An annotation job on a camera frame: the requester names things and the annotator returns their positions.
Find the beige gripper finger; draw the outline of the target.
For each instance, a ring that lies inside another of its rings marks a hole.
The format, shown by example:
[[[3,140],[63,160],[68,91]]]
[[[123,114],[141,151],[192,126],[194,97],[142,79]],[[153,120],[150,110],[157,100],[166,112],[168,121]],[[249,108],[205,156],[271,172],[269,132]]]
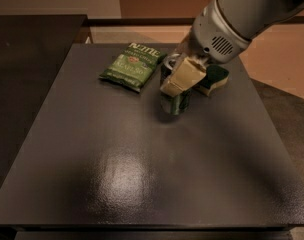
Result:
[[[206,67],[192,57],[185,57],[164,80],[160,90],[168,96],[178,96],[206,76]]]

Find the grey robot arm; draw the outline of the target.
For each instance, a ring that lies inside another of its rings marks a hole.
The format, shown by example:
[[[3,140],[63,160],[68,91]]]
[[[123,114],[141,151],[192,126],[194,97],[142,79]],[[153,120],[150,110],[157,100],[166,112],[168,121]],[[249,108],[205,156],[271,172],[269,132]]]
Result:
[[[175,97],[192,88],[209,65],[231,61],[260,33],[302,10],[304,0],[211,0],[168,56],[175,65],[160,90]]]

